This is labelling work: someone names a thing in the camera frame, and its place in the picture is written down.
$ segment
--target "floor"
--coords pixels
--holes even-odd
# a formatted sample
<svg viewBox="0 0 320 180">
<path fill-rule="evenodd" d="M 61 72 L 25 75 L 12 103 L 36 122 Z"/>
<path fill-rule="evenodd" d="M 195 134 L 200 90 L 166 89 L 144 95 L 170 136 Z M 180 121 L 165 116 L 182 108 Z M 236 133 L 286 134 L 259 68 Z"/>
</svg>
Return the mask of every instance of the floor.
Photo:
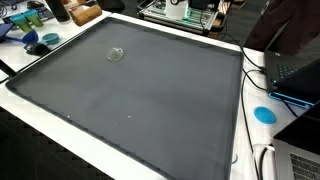
<svg viewBox="0 0 320 180">
<path fill-rule="evenodd" d="M 122 0 L 126 9 L 122 14 L 135 17 L 137 0 Z M 244 44 L 251 29 L 260 17 L 260 11 L 267 0 L 247 0 L 247 3 L 239 10 L 232 9 L 228 16 L 227 29 L 228 34 Z M 316 59 L 320 57 L 320 37 L 314 39 L 298 56 L 302 58 Z"/>
</svg>

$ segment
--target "laptop keyboard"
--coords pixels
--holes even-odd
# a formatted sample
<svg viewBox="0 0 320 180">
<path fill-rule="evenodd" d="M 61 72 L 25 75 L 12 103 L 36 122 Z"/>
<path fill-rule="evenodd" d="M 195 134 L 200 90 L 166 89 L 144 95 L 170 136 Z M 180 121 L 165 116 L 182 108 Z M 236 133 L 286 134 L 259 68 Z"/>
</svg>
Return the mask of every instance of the laptop keyboard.
<svg viewBox="0 0 320 180">
<path fill-rule="evenodd" d="M 295 180 L 320 180 L 320 164 L 290 154 Z"/>
<path fill-rule="evenodd" d="M 283 79 L 286 76 L 288 76 L 288 75 L 290 75 L 292 73 L 295 73 L 297 71 L 297 69 L 290 68 L 290 67 L 287 67 L 287 66 L 283 66 L 283 65 L 280 65 L 280 64 L 278 64 L 278 70 L 279 70 L 280 79 Z"/>
</svg>

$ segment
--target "gray silicone mat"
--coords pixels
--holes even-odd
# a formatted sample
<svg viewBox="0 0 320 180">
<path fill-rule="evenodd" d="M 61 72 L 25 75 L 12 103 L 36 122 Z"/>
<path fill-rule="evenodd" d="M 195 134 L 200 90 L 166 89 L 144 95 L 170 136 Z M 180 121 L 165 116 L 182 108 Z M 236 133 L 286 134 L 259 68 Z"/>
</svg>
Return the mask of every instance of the gray silicone mat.
<svg viewBox="0 0 320 180">
<path fill-rule="evenodd" d="M 107 60 L 112 47 L 125 57 Z M 107 18 L 6 85 L 169 179 L 222 180 L 241 67 L 238 52 Z"/>
</svg>

